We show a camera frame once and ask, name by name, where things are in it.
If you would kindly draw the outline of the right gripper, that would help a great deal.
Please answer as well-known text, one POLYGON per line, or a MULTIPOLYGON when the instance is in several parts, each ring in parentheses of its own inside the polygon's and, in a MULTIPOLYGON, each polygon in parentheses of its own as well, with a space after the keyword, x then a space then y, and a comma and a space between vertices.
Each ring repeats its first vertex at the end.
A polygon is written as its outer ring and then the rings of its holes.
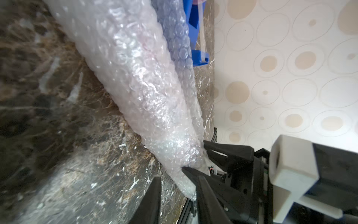
POLYGON ((206 178, 232 224, 271 224, 268 165, 255 157, 254 149, 210 141, 204 141, 204 148, 209 160, 225 172, 221 179, 189 167, 183 167, 183 173, 195 186, 199 176, 206 178))

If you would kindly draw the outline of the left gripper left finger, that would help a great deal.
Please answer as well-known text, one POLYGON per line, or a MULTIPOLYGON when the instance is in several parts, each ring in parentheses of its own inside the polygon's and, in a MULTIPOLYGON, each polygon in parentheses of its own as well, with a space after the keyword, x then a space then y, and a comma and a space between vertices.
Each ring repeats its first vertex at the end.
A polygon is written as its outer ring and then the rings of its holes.
POLYGON ((155 177, 129 224, 158 224, 161 208, 161 178, 155 177))

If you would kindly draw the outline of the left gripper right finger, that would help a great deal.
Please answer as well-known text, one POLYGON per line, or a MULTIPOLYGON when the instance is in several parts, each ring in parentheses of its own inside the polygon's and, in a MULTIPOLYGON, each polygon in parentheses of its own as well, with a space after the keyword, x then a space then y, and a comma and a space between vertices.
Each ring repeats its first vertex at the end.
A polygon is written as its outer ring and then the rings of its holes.
POLYGON ((199 224, 231 224, 206 178, 198 177, 196 187, 199 224))

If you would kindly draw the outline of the bubble wrap sheet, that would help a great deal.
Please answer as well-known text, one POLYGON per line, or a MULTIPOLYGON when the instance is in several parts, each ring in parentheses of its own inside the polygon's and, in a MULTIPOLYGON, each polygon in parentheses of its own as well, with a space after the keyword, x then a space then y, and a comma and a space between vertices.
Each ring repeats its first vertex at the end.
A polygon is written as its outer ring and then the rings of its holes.
POLYGON ((47 1, 90 69, 180 191, 207 172, 204 126, 182 1, 47 1))

